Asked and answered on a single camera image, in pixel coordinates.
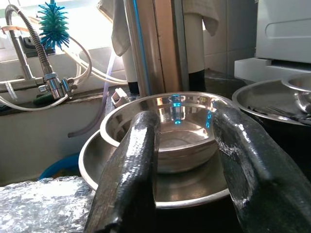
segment clear tube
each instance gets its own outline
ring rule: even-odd
[[[87,67],[87,62],[83,61],[81,58],[74,56],[73,54],[71,54],[70,52],[68,52],[67,50],[64,50],[64,52],[72,59],[74,60],[78,65],[82,66],[83,68]],[[121,80],[121,79],[116,79],[114,77],[111,77],[110,75],[107,75],[103,72],[101,72],[100,70],[96,69],[96,68],[92,68],[92,74],[105,81],[105,82],[109,82],[112,84],[117,84],[117,85],[127,85],[127,81],[126,80]]]
[[[20,107],[18,105],[12,104],[11,102],[5,100],[3,97],[0,96],[0,102],[3,103],[6,106],[9,106],[11,108],[15,108],[18,110],[22,110],[22,111],[41,111],[41,110],[46,110],[52,107],[55,107],[57,105],[59,105],[60,103],[64,102],[66,99],[68,98],[68,95],[66,94],[63,98],[59,99],[58,101],[49,104],[48,106],[45,107],[41,107],[41,108],[24,108],[24,107]]]
[[[108,63],[108,67],[107,67],[107,75],[110,75],[112,72],[112,67],[113,67],[115,58],[116,58],[116,54],[112,50],[111,55],[110,55],[110,59],[109,59],[109,63]],[[107,104],[107,99],[108,99],[108,94],[109,94],[108,88],[109,88],[109,84],[108,84],[108,82],[105,82],[104,90],[103,90],[102,104],[101,104],[101,107],[99,108],[96,116],[94,117],[94,119],[87,126],[85,126],[83,129],[80,129],[76,132],[69,133],[68,134],[69,138],[70,137],[77,137],[77,136],[80,136],[80,135],[87,133],[100,121],[102,116],[105,114],[105,109],[106,109],[106,104]]]
[[[85,82],[92,73],[92,60],[91,60],[91,55],[89,54],[89,52],[78,42],[76,41],[74,38],[72,38],[70,36],[70,39],[73,40],[81,49],[82,51],[85,53],[86,58],[89,62],[89,66],[87,67],[87,69],[83,72],[83,74],[78,75],[77,77],[73,78],[74,80],[78,80],[77,82],[75,82],[76,85],[80,85],[81,83]]]
[[[78,63],[76,63],[76,77],[80,76],[81,72],[82,72],[82,67]]]

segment stainless steel pipe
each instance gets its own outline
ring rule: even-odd
[[[27,90],[30,88],[39,87],[44,84],[43,78],[32,78],[32,79],[15,79],[9,81],[0,82],[0,93],[8,92],[6,83],[10,83],[12,85],[13,90],[21,91]]]
[[[124,0],[142,96],[187,91],[189,86],[179,0]]]

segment metal pole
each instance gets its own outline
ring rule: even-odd
[[[31,80],[33,78],[33,74],[31,73],[30,67],[26,61],[26,57],[24,55],[24,52],[21,48],[19,39],[16,37],[15,33],[13,31],[10,31],[10,36],[13,42],[13,46],[15,48],[18,60],[20,62],[20,67],[24,75],[24,79]]]
[[[124,0],[142,96],[188,89],[182,2]]]

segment white appliance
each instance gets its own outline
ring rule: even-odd
[[[311,72],[311,0],[259,0],[256,57],[235,77],[259,82]]]

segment flexible faucet hose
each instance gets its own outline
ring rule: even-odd
[[[30,36],[33,40],[33,43],[35,45],[35,49],[38,53],[38,57],[41,63],[41,67],[43,70],[44,74],[50,74],[53,72],[53,68],[50,65],[50,62],[47,58],[47,55],[44,51],[43,46],[41,45],[41,40],[40,37],[38,35],[38,33],[35,31],[35,29],[33,28],[31,22],[29,21],[29,19],[24,15],[24,13],[21,11],[21,9],[19,9],[17,6],[15,5],[8,5],[5,9],[5,20],[6,20],[6,24],[7,25],[12,25],[12,12],[16,12],[24,21],[24,23],[26,24],[28,31],[30,33]],[[15,32],[14,31],[10,31],[10,35],[12,38],[16,38]]]

